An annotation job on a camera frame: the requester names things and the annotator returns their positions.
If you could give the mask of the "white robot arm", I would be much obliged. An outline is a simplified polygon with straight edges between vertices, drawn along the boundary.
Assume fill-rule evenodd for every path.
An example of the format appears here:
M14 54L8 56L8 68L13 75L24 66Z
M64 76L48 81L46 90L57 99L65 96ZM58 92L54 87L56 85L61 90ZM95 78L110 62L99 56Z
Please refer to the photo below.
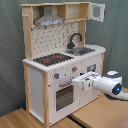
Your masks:
M122 77L116 71L109 71L106 76L90 71L74 78L72 84L84 91L99 90L110 100L128 101L128 93L122 91Z

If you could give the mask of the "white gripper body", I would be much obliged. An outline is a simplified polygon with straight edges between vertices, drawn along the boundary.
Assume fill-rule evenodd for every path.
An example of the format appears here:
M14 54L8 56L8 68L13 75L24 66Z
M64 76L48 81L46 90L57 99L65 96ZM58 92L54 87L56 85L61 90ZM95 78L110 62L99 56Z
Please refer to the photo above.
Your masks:
M72 80L72 84L83 91L88 91L93 88L93 81L97 76L98 74L95 72L88 72L77 78L74 78Z

